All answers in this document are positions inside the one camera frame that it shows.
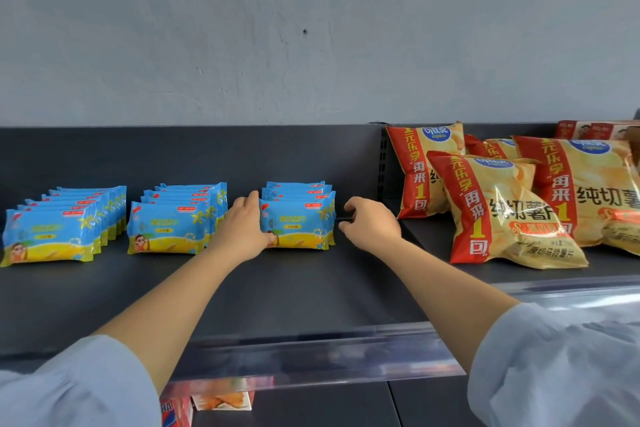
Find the wall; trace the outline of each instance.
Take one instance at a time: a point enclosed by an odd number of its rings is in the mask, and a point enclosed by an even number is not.
[[[2,125],[628,118],[639,73],[640,0],[0,0]]]

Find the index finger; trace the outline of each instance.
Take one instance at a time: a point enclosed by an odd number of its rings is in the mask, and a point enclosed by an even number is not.
[[[246,201],[244,202],[244,206],[248,206],[250,208],[252,207],[258,207],[258,191],[252,191],[249,193],[249,196],[246,198]]]
[[[354,196],[344,204],[344,210],[349,212],[356,211],[356,209],[358,209],[358,206],[360,206],[362,201],[363,199],[361,197]]]

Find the sleeve cuff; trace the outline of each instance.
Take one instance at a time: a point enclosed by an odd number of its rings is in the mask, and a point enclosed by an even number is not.
[[[534,338],[551,338],[561,323],[536,304],[518,304],[502,314],[489,329],[471,366],[467,398],[471,411],[491,425],[490,401],[500,389],[508,368]]]
[[[82,338],[37,370],[51,372],[65,374],[91,391],[123,421],[118,425],[129,425],[132,412],[139,414],[137,418],[155,419],[153,425],[161,425],[158,395],[146,368],[129,348],[112,337]]]

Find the blue oval logo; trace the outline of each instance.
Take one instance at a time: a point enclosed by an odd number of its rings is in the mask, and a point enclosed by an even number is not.
[[[448,127],[422,127],[422,133],[434,142],[444,142],[451,137],[451,130]]]
[[[611,146],[604,140],[569,140],[569,143],[587,154],[604,154],[611,150]]]
[[[507,167],[513,167],[513,162],[508,160],[497,159],[474,159],[478,164],[484,165],[484,167],[492,167],[493,169],[506,169]]]

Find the sleeve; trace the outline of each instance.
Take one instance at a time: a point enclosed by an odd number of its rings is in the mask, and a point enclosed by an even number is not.
[[[71,345],[31,375],[0,372],[3,424],[162,425],[156,389],[139,359],[108,336]]]
[[[640,324],[568,324],[519,304],[481,342],[468,383],[471,410],[490,426],[636,426]]]

